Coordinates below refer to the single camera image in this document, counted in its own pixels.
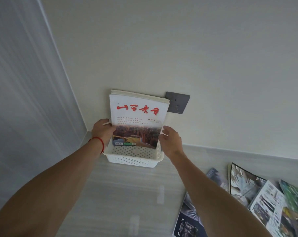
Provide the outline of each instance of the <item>perforated basket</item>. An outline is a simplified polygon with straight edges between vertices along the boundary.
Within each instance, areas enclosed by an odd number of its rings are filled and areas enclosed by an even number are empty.
[[[155,167],[164,157],[159,141],[156,149],[139,146],[114,146],[110,141],[108,147],[104,150],[104,155],[112,163],[151,168]]]

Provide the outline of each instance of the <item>gray wall socket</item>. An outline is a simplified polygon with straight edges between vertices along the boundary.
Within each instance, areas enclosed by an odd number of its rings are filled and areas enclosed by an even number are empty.
[[[165,94],[165,98],[170,100],[170,105],[168,108],[168,112],[183,114],[185,107],[188,103],[188,100],[191,96],[169,92]]]

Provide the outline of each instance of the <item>magazine on floor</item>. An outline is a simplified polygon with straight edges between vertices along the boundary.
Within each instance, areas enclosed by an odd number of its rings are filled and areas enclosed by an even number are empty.
[[[217,185],[229,192],[228,179],[215,168],[211,168],[207,173],[207,177],[213,180]]]
[[[270,181],[266,181],[248,208],[273,237],[296,236],[285,196]]]
[[[228,166],[228,180],[230,194],[246,207],[266,182],[235,163]]]
[[[117,126],[113,145],[155,149],[169,100],[117,90],[111,90],[109,100],[112,124]]]
[[[279,184],[284,192],[286,203],[292,215],[292,223],[298,236],[298,187],[280,180]]]
[[[216,182],[223,189],[227,189],[227,179],[215,168],[211,168],[207,177]],[[183,204],[173,231],[175,237],[207,237],[205,228],[200,221],[197,211],[186,192]]]

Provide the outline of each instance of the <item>red bracelet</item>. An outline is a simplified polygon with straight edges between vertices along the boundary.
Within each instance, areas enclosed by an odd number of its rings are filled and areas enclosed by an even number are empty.
[[[102,142],[103,149],[102,149],[102,152],[100,153],[100,155],[103,154],[104,153],[104,147],[105,147],[103,140],[100,137],[92,137],[91,139],[89,139],[89,141],[92,140],[92,139],[99,139]]]

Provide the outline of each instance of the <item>red chinese calligraphy title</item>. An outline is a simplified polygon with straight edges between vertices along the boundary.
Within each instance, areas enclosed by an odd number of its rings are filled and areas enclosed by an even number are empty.
[[[131,106],[132,111],[137,110],[138,105],[130,105],[130,106]],[[117,110],[122,109],[122,108],[126,108],[126,110],[128,110],[128,105],[117,106]],[[148,114],[149,107],[147,105],[145,105],[143,108],[140,108],[139,110],[144,112],[145,114]],[[150,110],[150,111],[153,111],[153,114],[157,115],[159,113],[159,108],[156,107],[156,108],[154,108],[153,110]]]

